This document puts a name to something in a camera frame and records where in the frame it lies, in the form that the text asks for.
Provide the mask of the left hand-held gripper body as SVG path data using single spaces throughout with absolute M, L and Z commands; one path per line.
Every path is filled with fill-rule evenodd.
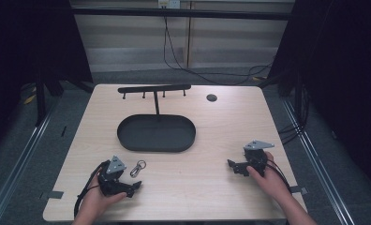
M 126 184 L 119 181 L 119 178 L 126 169 L 126 165 L 117 156 L 103 163 L 102 169 L 97 176 L 97 181 L 104 196 L 127 193 Z

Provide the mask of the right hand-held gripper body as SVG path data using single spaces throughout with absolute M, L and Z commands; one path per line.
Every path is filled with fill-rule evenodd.
M 272 143 L 253 140 L 244 146 L 244 156 L 247 162 L 253 167 L 261 177 L 264 176 L 268 158 L 264 153 L 266 148 L 272 148 Z

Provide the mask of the black hook rack with tray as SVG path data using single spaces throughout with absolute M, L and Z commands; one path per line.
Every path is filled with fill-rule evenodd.
M 154 94 L 155 114 L 133 114 L 125 118 L 117 128 L 119 143 L 127 150 L 134 152 L 180 153 L 191 147 L 196 138 L 194 123 L 176 114 L 161 114 L 158 93 L 166 96 L 170 91 L 186 90 L 190 84 L 172 84 L 155 86 L 120 87 L 117 91 L 126 98 L 130 93 Z

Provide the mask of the person's left hand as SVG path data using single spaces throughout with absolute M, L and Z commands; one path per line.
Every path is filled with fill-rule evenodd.
M 113 196 L 106 197 L 97 186 L 98 181 L 95 176 L 89 185 L 89 191 L 84 196 L 78 214 L 90 215 L 96 220 L 103 215 L 103 213 L 115 203 L 120 202 L 126 198 L 126 193 L 121 192 Z

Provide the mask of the person's right hand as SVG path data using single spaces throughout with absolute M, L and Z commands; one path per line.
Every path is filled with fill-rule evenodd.
M 270 197 L 272 197 L 280 206 L 287 205 L 292 200 L 282 178 L 274 169 L 274 157 L 270 152 L 266 152 L 268 165 L 265 167 L 264 176 L 261 176 L 253 167 L 247 166 L 249 174 L 256 180 L 260 188 Z

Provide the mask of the black metal stand leg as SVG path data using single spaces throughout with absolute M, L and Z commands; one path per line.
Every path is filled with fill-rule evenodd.
M 40 73 L 36 76 L 37 89 L 37 121 L 36 126 L 39 127 L 46 116 L 46 102 L 45 102 L 45 88 L 42 75 Z

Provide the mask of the black curtain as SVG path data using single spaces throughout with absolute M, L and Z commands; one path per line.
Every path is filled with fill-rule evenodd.
M 69 0 L 0 0 L 0 141 L 24 85 L 92 80 Z
M 269 76 L 303 83 L 371 181 L 371 0 L 295 0 Z

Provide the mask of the black horizontal bar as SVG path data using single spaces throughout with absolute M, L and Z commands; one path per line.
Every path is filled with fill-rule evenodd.
M 159 9 L 159 8 L 116 8 L 116 7 L 73 7 L 71 11 L 80 15 L 110 16 L 149 16 L 149 17 L 185 17 L 209 19 L 241 19 L 288 21 L 293 18 L 290 13 L 219 11 L 198 9 Z

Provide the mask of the metal floor rail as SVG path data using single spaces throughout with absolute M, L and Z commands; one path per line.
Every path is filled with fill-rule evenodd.
M 48 124 L 52 119 L 52 114 L 56 110 L 57 105 L 58 103 L 54 102 L 48 109 L 47 114 L 41 120 L 39 125 L 34 128 L 33 133 L 23 148 L 20 157 L 17 159 L 8 178 L 0 189 L 0 220 L 14 194 L 16 187 L 18 186 L 22 174 L 24 173 L 29 161 L 31 160 L 31 157 L 34 155 L 37 149 L 40 139 L 42 138 Z
M 296 119 L 296 112 L 291 105 L 290 101 L 285 99 L 283 101 L 284 108 L 288 114 L 289 120 L 293 128 L 296 130 L 298 139 L 300 140 L 311 164 L 317 174 L 319 182 L 321 183 L 328 200 L 337 215 L 341 225 L 356 225 L 354 219 L 352 218 L 348 207 L 346 206 L 343 198 L 340 196 L 337 188 L 334 185 L 333 180 L 328 174 L 326 168 L 324 167 L 322 161 L 320 160 L 319 154 L 311 142 L 307 132 L 302 129 L 302 126 Z

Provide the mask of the white wall socket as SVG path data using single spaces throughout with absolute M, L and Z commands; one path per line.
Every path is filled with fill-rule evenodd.
M 181 1 L 180 0 L 157 0 L 157 6 L 159 8 L 180 9 Z

